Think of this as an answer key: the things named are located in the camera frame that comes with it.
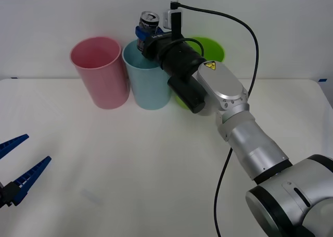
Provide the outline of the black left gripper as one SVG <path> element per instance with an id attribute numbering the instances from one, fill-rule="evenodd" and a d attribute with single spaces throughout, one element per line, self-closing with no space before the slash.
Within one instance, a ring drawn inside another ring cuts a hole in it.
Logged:
<path id="1" fill-rule="evenodd" d="M 16 148 L 23 141 L 27 140 L 27 134 L 18 136 L 0 144 L 0 159 L 6 156 L 14 148 Z M 16 180 L 9 182 L 3 186 L 0 182 L 0 208 L 4 205 L 10 207 L 12 204 L 18 206 L 25 196 L 28 194 L 29 189 L 39 178 L 41 173 L 45 170 L 51 161 L 51 157 L 47 156 L 41 162 L 36 164 L 33 168 L 18 177 Z"/>

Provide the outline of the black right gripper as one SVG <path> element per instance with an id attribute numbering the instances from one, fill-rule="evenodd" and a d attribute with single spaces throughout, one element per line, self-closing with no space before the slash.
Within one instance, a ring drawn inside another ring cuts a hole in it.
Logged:
<path id="1" fill-rule="evenodd" d="M 169 63 L 171 61 L 169 56 L 172 47 L 171 32 L 163 32 L 160 27 L 149 31 L 136 26 L 135 34 L 138 39 L 145 40 L 142 55 L 146 59 L 158 63 Z"/>

